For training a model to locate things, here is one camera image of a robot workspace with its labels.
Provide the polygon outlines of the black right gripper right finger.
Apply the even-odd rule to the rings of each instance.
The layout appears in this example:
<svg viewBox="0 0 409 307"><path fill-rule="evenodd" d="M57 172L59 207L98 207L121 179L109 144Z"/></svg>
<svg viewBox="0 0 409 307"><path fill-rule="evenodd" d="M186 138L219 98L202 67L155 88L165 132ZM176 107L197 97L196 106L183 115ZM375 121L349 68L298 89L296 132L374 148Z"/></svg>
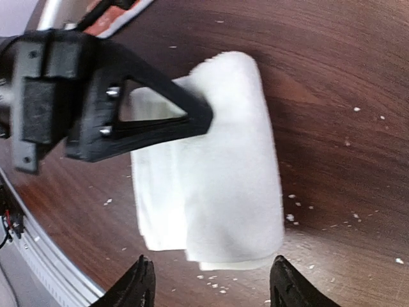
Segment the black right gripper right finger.
<svg viewBox="0 0 409 307"><path fill-rule="evenodd" d="M339 307L282 255L275 257L270 270L270 300L274 307Z"/></svg>

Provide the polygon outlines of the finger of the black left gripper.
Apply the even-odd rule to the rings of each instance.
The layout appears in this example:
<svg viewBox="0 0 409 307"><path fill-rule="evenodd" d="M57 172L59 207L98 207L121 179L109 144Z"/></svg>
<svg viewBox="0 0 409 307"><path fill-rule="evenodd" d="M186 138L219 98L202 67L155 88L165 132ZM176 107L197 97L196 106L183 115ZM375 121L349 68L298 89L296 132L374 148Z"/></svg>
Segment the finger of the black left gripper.
<svg viewBox="0 0 409 307"><path fill-rule="evenodd" d="M126 47L86 36L86 87L66 156L98 162L206 134L211 106Z"/></svg>

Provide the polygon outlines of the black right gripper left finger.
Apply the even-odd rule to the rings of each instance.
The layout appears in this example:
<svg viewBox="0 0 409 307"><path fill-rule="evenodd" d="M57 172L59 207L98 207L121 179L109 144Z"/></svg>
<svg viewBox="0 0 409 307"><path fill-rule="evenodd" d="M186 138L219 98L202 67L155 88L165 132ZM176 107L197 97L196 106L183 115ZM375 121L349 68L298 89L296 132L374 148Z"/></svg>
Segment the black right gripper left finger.
<svg viewBox="0 0 409 307"><path fill-rule="evenodd" d="M154 307L155 290L154 264L141 255L135 264L95 302L95 307Z"/></svg>

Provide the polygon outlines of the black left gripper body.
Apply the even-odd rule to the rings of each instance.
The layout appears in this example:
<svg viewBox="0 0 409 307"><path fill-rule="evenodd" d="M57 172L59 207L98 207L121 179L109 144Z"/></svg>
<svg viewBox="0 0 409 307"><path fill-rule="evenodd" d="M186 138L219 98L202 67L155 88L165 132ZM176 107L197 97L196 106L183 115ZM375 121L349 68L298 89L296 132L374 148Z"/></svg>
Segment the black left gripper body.
<svg viewBox="0 0 409 307"><path fill-rule="evenodd" d="M1 39L1 137L13 167L36 175L72 126L91 76L96 38L74 30L29 31Z"/></svg>

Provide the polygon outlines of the white towel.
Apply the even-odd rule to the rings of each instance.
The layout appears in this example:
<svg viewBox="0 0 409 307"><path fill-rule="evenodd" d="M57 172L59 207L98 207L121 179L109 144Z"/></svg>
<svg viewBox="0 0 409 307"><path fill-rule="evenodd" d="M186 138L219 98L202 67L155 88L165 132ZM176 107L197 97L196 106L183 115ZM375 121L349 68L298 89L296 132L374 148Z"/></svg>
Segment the white towel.
<svg viewBox="0 0 409 307"><path fill-rule="evenodd" d="M133 151L139 233L202 271L270 265L284 240L279 165L256 61L220 53L176 83L213 109L209 131Z"/></svg>

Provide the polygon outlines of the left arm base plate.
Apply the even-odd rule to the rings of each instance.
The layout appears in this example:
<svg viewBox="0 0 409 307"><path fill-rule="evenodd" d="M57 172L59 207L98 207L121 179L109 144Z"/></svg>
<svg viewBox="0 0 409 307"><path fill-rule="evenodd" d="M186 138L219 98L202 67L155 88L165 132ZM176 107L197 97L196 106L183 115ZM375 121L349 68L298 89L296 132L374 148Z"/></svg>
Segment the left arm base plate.
<svg viewBox="0 0 409 307"><path fill-rule="evenodd" d="M6 243L21 239L24 233L24 213L16 197L6 184L1 184L1 248Z"/></svg>

